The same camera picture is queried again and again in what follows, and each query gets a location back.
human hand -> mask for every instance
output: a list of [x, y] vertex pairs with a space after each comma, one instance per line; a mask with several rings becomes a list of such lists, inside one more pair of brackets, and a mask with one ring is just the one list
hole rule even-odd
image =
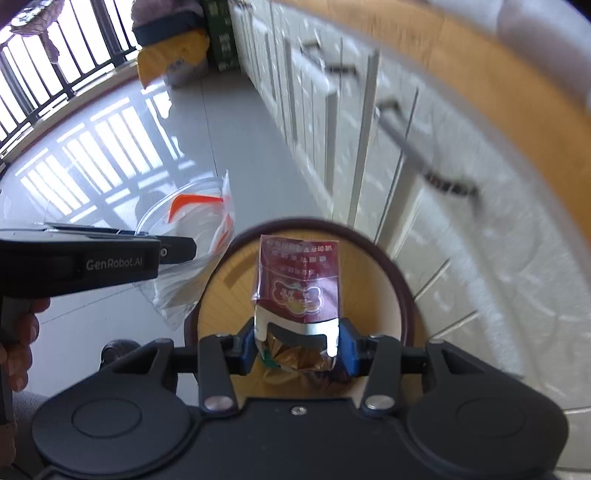
[[33, 364], [30, 345], [39, 336], [39, 320], [36, 313], [49, 308], [50, 299], [34, 300], [29, 312], [17, 320], [18, 343], [0, 345], [0, 365], [8, 373], [8, 385], [14, 392], [23, 390], [29, 382], [28, 370]]

finger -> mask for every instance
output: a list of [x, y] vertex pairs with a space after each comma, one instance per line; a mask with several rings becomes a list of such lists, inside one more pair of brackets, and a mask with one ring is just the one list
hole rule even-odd
[[39, 320], [32, 313], [26, 313], [18, 319], [17, 338], [22, 345], [29, 345], [39, 336]]
[[13, 392], [20, 392], [24, 390], [28, 383], [29, 376], [27, 375], [27, 372], [8, 377], [8, 386]]
[[21, 375], [31, 368], [33, 353], [31, 348], [24, 345], [11, 345], [7, 349], [8, 360], [4, 365], [9, 376]]
[[51, 299], [38, 299], [33, 300], [31, 307], [29, 308], [29, 312], [31, 313], [41, 313], [46, 311], [49, 308], [51, 303]]

round wooden stool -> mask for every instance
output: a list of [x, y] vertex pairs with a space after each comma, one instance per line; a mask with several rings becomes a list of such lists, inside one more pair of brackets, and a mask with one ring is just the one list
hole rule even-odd
[[[207, 335], [237, 333], [254, 315], [251, 301], [261, 235], [338, 240], [342, 316], [362, 335], [383, 333], [412, 345], [415, 305], [398, 268], [371, 241], [344, 226], [315, 219], [284, 219], [254, 227], [234, 239], [214, 271], [201, 301], [185, 321], [185, 344]], [[246, 397], [361, 397], [364, 378], [312, 391], [295, 379], [273, 384], [257, 359], [249, 375], [232, 377], [238, 400]]]

screw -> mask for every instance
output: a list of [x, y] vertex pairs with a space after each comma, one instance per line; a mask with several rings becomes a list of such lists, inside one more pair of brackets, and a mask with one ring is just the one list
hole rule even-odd
[[209, 411], [221, 412], [230, 410], [234, 406], [234, 401], [225, 395], [214, 395], [213, 397], [206, 398], [203, 405]]
[[300, 415], [306, 415], [307, 413], [308, 413], [308, 409], [306, 407], [293, 407], [291, 409], [292, 415], [300, 416]]
[[365, 399], [365, 405], [371, 410], [389, 410], [396, 402], [387, 395], [372, 395]]

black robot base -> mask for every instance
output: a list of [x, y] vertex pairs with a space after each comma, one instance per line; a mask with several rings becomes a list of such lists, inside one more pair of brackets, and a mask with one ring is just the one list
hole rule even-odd
[[[340, 330], [343, 365], [368, 376], [359, 408], [348, 398], [240, 407], [230, 375], [255, 361], [251, 319], [196, 348], [156, 340], [48, 400], [32, 426], [48, 465], [38, 478], [554, 478], [568, 427], [552, 401], [449, 343], [402, 347], [347, 319]], [[181, 372], [195, 374], [200, 407], [175, 395]], [[410, 374], [424, 390], [412, 404], [400, 386]]]

